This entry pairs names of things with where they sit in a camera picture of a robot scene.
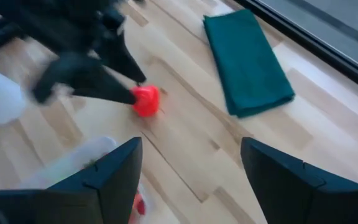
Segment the red toy strawberry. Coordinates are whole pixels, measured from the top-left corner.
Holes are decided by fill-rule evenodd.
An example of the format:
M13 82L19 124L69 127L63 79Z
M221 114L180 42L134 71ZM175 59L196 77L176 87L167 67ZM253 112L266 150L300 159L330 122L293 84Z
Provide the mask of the red toy strawberry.
M137 193L135 194L132 209L135 210L139 215L146 214L146 203L143 199L142 194L139 191L137 191Z

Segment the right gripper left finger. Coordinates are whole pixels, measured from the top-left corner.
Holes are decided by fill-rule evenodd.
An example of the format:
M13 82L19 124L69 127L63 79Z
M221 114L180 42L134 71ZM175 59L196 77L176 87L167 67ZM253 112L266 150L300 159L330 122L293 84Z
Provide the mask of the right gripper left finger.
M0 224L104 224L98 196L90 191L0 190Z

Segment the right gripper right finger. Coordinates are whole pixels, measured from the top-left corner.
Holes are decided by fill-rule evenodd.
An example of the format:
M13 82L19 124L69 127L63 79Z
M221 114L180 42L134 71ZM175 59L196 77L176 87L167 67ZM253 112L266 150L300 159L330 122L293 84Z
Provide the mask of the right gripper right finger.
M358 183L250 137L241 159L268 224L358 224Z

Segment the clear plastic tupperware container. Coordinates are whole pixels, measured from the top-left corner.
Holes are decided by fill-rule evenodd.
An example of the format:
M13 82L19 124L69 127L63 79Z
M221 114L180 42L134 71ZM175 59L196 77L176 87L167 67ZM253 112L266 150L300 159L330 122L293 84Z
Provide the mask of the clear plastic tupperware container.
M103 136L76 147L16 187L94 192L104 224L149 224L152 203L140 181L142 156L140 137L118 146ZM137 191L146 203L145 215L132 209Z

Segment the folded green cloth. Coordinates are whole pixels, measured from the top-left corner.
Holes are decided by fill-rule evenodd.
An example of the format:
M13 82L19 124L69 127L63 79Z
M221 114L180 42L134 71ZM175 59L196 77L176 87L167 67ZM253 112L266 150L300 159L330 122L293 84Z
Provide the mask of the folded green cloth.
M205 16L203 24L230 115L245 118L294 99L295 92L251 11Z

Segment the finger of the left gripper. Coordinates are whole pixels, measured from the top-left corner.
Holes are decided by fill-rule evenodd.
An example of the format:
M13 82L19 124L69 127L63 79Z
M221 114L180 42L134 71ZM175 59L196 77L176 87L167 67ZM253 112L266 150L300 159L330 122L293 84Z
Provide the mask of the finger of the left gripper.
M136 97L101 62L76 52L65 52L49 63L32 87L38 103L45 104L52 96L53 87L64 84L73 89L72 95L98 98L133 105Z
M144 83L146 77L126 47L124 33L105 34L99 40L99 57L107 67L136 83Z

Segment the red toy fruit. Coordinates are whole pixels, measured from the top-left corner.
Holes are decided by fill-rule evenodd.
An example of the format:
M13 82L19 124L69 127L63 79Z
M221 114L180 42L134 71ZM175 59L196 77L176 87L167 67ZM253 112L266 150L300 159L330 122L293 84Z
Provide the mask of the red toy fruit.
M140 117L157 114L160 107L160 92L155 85L135 86L131 91L135 96L132 108Z

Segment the black aluminium table frame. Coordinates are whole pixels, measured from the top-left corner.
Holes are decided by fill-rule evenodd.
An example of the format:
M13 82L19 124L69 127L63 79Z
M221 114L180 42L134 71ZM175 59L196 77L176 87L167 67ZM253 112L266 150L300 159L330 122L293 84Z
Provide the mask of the black aluminium table frame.
M358 0L234 0L358 84Z

